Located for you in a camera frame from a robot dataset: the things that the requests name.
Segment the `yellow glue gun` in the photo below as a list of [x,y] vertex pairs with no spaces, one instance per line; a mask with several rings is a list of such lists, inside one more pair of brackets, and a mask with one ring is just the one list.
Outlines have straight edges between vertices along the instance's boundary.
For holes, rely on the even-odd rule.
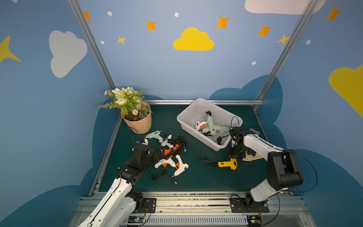
[[231,170],[237,169],[237,160],[230,159],[229,161],[218,162],[219,167],[229,167]]

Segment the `large mint glue gun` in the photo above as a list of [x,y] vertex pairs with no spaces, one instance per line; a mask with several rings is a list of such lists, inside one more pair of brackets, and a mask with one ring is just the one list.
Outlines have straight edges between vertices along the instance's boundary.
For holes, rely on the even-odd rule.
[[227,126],[221,126],[214,123],[213,117],[207,114],[207,124],[209,128],[209,132],[212,136],[215,136],[217,131],[229,131],[230,128]]

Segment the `large white glue gun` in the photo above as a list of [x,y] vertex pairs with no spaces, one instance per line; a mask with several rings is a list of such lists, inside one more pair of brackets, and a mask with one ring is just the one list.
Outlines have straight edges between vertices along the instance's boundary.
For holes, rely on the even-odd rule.
[[196,121],[195,123],[195,129],[199,132],[201,132],[203,135],[205,136],[212,136],[210,130],[209,130],[209,126],[208,126],[208,121]]

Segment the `small white orange glue gun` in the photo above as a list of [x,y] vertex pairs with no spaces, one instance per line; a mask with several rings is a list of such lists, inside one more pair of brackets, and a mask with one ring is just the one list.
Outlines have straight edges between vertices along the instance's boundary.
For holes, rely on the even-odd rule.
[[178,163],[176,164],[177,170],[174,172],[172,177],[179,176],[181,173],[189,168],[189,165],[187,163],[183,163],[180,155],[176,155],[176,159],[178,160]]

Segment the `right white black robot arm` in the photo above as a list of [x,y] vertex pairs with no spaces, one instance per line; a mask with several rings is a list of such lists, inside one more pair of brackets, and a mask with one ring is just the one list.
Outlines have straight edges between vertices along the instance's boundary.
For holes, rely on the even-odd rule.
[[284,150],[259,137],[252,131],[241,131],[239,127],[229,130],[232,157],[245,157],[244,153],[259,154],[267,161],[266,179],[246,192],[246,206],[263,204],[268,198],[291,187],[303,184],[303,175],[297,154]]

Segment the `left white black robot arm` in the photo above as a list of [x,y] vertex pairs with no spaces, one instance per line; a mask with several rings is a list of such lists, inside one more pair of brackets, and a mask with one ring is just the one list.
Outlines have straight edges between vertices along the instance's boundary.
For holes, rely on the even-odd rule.
[[143,203],[143,194],[133,186],[151,166],[164,159],[164,154],[154,151],[145,143],[137,145],[131,157],[117,170],[116,178],[106,195],[80,227],[118,227]]

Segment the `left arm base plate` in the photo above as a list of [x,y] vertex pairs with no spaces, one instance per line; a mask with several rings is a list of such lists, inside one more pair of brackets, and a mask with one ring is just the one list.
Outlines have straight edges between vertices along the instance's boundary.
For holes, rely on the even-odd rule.
[[142,200],[137,201],[135,213],[155,213],[156,212],[156,198],[143,198]]

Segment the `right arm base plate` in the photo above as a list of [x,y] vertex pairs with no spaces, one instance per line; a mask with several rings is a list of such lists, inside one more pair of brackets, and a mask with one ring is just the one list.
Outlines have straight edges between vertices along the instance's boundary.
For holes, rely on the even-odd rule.
[[266,201],[255,202],[249,198],[230,198],[232,213],[269,213]]

